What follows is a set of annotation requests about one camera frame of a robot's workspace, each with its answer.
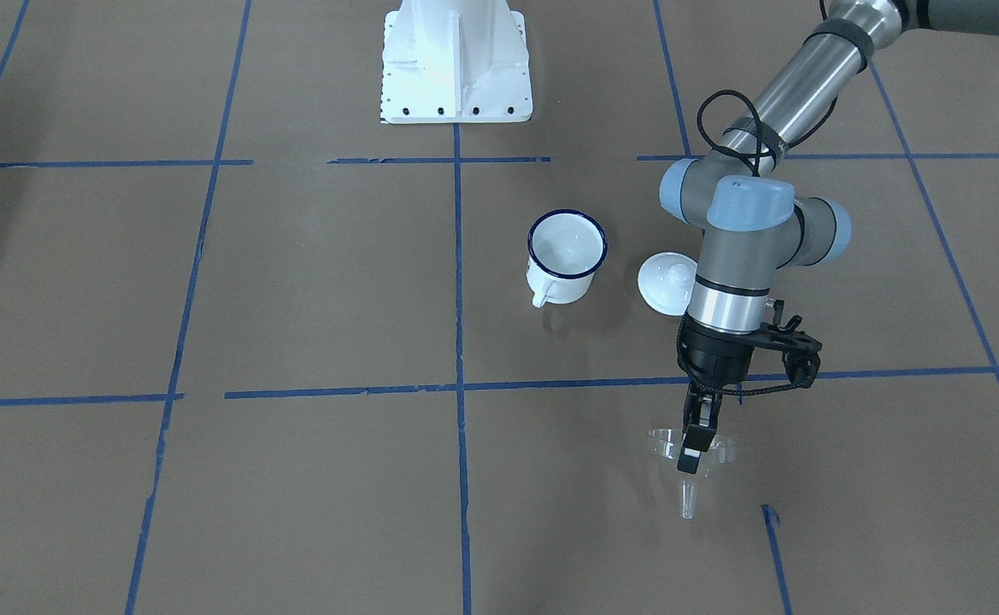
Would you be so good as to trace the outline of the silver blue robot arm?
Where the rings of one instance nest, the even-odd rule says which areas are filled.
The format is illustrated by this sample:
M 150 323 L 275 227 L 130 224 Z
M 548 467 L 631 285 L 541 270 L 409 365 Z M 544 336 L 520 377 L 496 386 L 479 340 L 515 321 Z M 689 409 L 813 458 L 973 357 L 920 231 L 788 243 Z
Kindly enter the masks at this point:
M 773 172 L 827 120 L 875 52 L 913 30 L 999 38 L 999 1 L 828 1 L 822 22 L 756 100 L 715 93 L 740 100 L 745 113 L 721 136 L 699 129 L 708 153 L 664 174 L 661 207 L 702 231 L 676 340 L 690 380 L 675 453 L 681 472 L 697 472 L 713 447 L 725 397 L 814 384 L 822 343 L 801 331 L 800 318 L 784 319 L 770 288 L 778 270 L 842 255 L 852 225 L 838 202 L 801 198 Z

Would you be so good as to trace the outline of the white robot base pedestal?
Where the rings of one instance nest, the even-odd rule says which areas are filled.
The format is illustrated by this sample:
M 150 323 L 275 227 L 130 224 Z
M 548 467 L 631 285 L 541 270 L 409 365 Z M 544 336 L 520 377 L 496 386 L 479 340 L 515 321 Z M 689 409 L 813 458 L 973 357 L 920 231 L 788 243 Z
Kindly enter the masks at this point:
M 383 22 L 379 120 L 527 122 L 534 102 L 526 19 L 507 1 L 403 1 Z

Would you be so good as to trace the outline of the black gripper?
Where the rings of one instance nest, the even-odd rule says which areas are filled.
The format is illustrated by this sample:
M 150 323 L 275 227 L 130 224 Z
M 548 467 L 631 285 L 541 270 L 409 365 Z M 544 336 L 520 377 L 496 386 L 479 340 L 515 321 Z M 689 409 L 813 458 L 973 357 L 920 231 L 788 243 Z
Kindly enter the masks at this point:
M 680 319 L 676 354 L 690 385 L 682 415 L 683 439 L 676 468 L 696 474 L 703 453 L 707 453 L 718 431 L 722 394 L 708 392 L 701 384 L 724 389 L 741 383 L 749 373 L 755 347 L 748 334 L 718 331 L 684 315 Z

